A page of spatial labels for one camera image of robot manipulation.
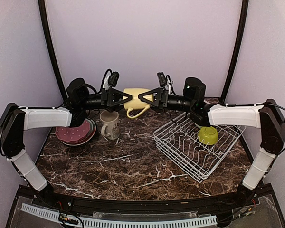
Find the yellow mug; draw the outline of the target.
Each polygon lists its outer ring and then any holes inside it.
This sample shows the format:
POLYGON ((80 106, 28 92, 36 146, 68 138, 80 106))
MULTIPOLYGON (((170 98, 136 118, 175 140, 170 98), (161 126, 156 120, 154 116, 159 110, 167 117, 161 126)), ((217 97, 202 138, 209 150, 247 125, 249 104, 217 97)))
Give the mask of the yellow mug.
POLYGON ((141 101, 138 98, 139 94, 149 92, 150 89, 145 88, 126 88, 124 89, 124 93, 132 95, 132 100, 124 103, 124 108, 127 110, 127 117, 130 119, 137 118, 141 116, 144 112, 146 112, 148 109, 150 109, 150 105, 146 102, 141 101), (134 116, 130 116, 130 112, 133 110, 141 110, 138 114, 134 116))

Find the patterned beige tall mug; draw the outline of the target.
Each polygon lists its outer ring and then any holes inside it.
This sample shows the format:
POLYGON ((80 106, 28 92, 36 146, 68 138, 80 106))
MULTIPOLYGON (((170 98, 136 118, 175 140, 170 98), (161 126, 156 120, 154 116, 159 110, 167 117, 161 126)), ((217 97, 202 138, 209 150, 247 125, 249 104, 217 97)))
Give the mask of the patterned beige tall mug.
POLYGON ((100 113, 102 123, 101 135, 109 140, 115 140, 120 136, 119 113, 107 110, 100 113))

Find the pink polka dot plate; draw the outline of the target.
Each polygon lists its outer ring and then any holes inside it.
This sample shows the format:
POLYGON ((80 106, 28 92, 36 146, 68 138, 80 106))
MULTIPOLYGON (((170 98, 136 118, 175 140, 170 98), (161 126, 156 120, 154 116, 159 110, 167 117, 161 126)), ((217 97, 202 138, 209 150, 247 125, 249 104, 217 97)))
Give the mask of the pink polka dot plate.
POLYGON ((72 144, 86 138, 91 130, 91 123, 86 119, 79 127, 57 127, 55 135, 62 142, 72 144))

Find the lime green bowl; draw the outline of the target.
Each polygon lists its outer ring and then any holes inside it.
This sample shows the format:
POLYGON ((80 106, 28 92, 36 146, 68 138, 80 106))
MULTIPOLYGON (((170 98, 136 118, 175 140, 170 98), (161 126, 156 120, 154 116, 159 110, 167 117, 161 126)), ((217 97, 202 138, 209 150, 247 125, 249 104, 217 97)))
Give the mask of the lime green bowl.
POLYGON ((218 141, 218 131, 214 127, 202 127, 198 132, 198 140, 204 145, 214 145, 218 141))

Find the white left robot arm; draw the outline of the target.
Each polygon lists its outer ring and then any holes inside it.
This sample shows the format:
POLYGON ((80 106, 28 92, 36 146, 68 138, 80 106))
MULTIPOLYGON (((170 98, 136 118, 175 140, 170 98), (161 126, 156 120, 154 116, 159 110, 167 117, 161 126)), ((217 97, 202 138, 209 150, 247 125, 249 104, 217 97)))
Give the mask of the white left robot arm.
POLYGON ((101 93, 88 91, 82 85, 68 91, 68 99, 59 107, 25 107, 9 103, 0 119, 0 153, 13 165, 18 174, 36 191, 47 207, 54 207, 57 195, 26 151, 24 132, 51 127, 79 127, 87 111, 106 109, 118 111, 132 100, 132 95, 110 88, 101 93))

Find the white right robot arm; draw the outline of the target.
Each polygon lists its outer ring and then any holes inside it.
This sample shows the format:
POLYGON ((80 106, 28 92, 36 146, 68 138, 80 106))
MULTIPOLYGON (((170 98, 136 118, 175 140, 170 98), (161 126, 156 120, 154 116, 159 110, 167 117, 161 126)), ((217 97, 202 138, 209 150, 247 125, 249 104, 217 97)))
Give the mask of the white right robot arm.
POLYGON ((194 137, 187 135, 207 155, 217 144, 216 127, 249 126, 261 129, 262 142, 248 173, 233 195, 233 202, 243 206, 253 197, 255 188, 272 167, 276 158, 285 150, 285 119, 282 107, 273 99, 260 104, 207 104, 204 102, 206 86, 186 84, 183 95, 170 95, 164 88, 138 94, 138 99, 159 110, 183 111, 199 128, 194 137))

